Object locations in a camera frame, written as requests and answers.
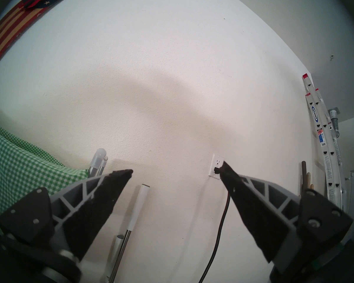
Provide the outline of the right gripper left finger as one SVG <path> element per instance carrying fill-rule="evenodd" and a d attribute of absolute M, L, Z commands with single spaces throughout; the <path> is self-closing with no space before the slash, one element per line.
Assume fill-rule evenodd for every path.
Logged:
<path fill-rule="evenodd" d="M 68 251 L 80 261 L 111 215 L 132 169 L 77 181 L 54 195 L 38 187 L 0 215 L 3 243 L 29 258 L 56 259 Z"/>

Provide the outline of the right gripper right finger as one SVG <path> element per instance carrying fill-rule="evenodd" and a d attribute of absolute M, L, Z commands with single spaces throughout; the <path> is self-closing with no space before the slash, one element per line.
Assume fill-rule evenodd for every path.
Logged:
<path fill-rule="evenodd" d="M 309 272 L 309 265 L 339 245 L 353 223 L 310 188 L 297 196 L 275 183 L 240 175 L 227 162 L 220 167 L 220 180 L 263 256 L 273 262 L 272 274 Z"/>

